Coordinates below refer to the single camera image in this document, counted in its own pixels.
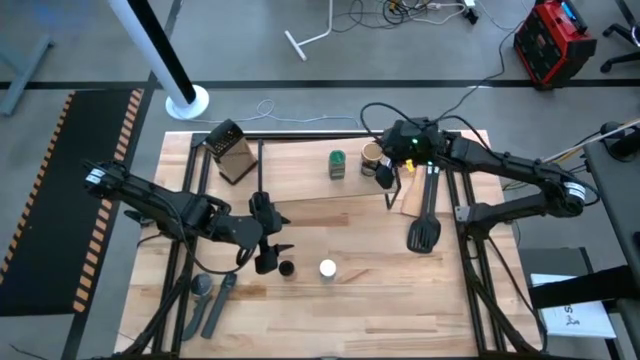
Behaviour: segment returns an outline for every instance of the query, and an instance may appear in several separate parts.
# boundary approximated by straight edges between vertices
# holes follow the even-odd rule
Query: black metal frame
[[[374,132],[376,135],[382,135],[381,131]],[[190,189],[191,182],[193,179],[193,170],[195,168],[196,156],[198,152],[199,145],[202,143],[206,134],[198,134],[194,133],[191,140],[191,149],[189,151],[189,158],[187,160],[187,168],[184,176],[183,189]],[[262,140],[323,140],[323,139],[345,139],[345,138],[354,138],[354,137],[368,137],[370,136],[368,133],[364,131],[347,131],[347,132],[245,132],[245,137],[247,140],[258,140],[259,143],[262,143]],[[259,156],[262,152],[261,146],[259,146]],[[200,183],[198,185],[198,191],[203,192],[206,189],[206,183],[208,180],[209,173],[209,165],[210,165],[210,157],[208,154],[205,154],[203,160],[203,168],[200,176]],[[451,170],[446,170],[447,175],[447,183],[449,187],[450,200],[453,207],[460,205],[460,199],[458,195],[458,188],[456,185],[456,181],[454,178],[454,173]],[[475,195],[473,193],[473,188],[471,184],[471,178],[469,173],[462,173],[463,185],[465,190],[465,196],[468,204],[472,204],[475,202]],[[395,198],[397,197],[397,193],[394,195],[391,201],[388,200],[385,194],[385,198],[387,199],[387,206],[389,204],[393,205]],[[464,263],[471,263],[471,254],[469,252],[469,248],[467,246],[468,239],[464,233],[464,229],[462,224],[455,220],[456,224],[456,233],[458,236],[458,243],[460,247],[460,256],[461,260]],[[193,241],[192,246],[195,250],[196,242]],[[495,299],[495,293],[493,289],[493,283],[491,279],[491,270],[489,268],[489,261],[487,259],[487,253],[484,246],[484,242],[478,241],[474,242],[477,248],[477,260],[480,265],[481,278],[483,279],[483,283],[487,288],[490,296]],[[171,290],[170,286],[173,284],[173,279],[175,278],[175,270],[178,261],[178,250],[179,246],[173,244],[169,253],[169,262],[167,264],[167,272],[165,277],[165,283],[163,286],[163,299],[166,297],[166,294]],[[191,275],[191,270],[193,269],[193,261],[189,257],[185,260],[185,267],[188,266],[189,275]],[[491,317],[490,321],[492,325],[492,332],[496,343],[497,351],[492,351],[487,349],[486,337],[484,334],[484,329],[482,327],[482,317],[480,313],[480,308],[478,305],[478,296],[475,290],[469,283],[469,267],[463,265],[463,272],[465,274],[465,287],[467,289],[467,296],[469,301],[470,308],[470,316],[471,323],[473,326],[474,337],[477,345],[478,356],[477,357],[464,357],[466,359],[480,358],[480,359],[508,359],[508,358],[521,358],[521,359],[566,359],[560,357],[554,357],[550,355],[543,354],[521,354],[521,353],[513,353],[506,351],[506,344],[504,341],[504,337],[500,327],[498,326],[496,320]],[[184,329],[185,323],[185,314],[186,314],[186,303],[188,301],[189,289],[185,287],[183,293],[180,297],[180,302],[178,304],[178,315],[176,318],[176,322],[174,324],[174,333],[171,344],[170,353],[172,355],[177,355],[179,357],[181,345],[182,345],[182,331]],[[154,337],[152,352],[153,353],[161,353],[163,348],[164,341],[164,331],[166,328],[166,319],[163,322],[162,326],[158,330],[158,333]]]
[[[402,181],[400,181],[400,174],[398,173],[398,168],[393,169],[393,175],[396,177],[396,192],[393,193],[393,197],[389,200],[389,194],[384,193],[384,202],[387,204],[387,210],[391,210],[393,204],[396,203],[396,198],[398,194],[400,194],[400,189],[402,189]]]

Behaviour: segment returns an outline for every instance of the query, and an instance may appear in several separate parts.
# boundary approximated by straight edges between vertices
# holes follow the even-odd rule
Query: black chair leg
[[[625,40],[633,44],[633,39],[631,38],[631,31],[627,30],[624,26],[619,24],[613,24],[607,28],[607,30],[602,32],[602,36],[609,37],[611,33],[616,32],[620,36],[622,36]]]
[[[607,60],[601,67],[600,71],[603,73],[607,73],[611,71],[611,66],[613,64],[621,64],[630,61],[639,61],[640,60],[640,52],[634,52],[631,54],[618,56]]]

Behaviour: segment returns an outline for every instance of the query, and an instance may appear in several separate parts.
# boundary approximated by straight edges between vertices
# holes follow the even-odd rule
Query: red power station
[[[513,42],[539,90],[563,87],[596,52],[596,39],[569,0],[536,0]]]

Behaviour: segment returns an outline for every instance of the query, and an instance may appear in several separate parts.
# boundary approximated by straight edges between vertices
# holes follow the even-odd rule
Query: white paper
[[[575,276],[531,274],[533,286],[572,279]],[[553,336],[613,339],[616,333],[602,302],[559,306],[540,310],[547,333]]]

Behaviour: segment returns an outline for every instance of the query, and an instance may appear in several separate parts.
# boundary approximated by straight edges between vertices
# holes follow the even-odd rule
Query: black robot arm
[[[457,207],[457,220],[466,225],[467,235],[474,238],[488,238],[489,231],[500,222],[546,214],[574,217],[584,208],[585,188],[557,164],[493,152],[457,133],[439,131],[434,123],[425,122],[418,127],[398,120],[385,130],[378,142],[388,158],[376,172],[376,179],[383,187],[390,185],[388,179],[393,167],[412,160],[414,165],[432,162],[441,168],[486,172],[540,188],[538,194],[498,205],[479,203]]]
[[[158,230],[174,240],[187,236],[253,249],[263,238],[263,227],[252,216],[231,216],[231,206],[205,194],[173,192],[137,177],[119,162],[86,162],[89,193],[100,199],[121,200],[153,219]]]

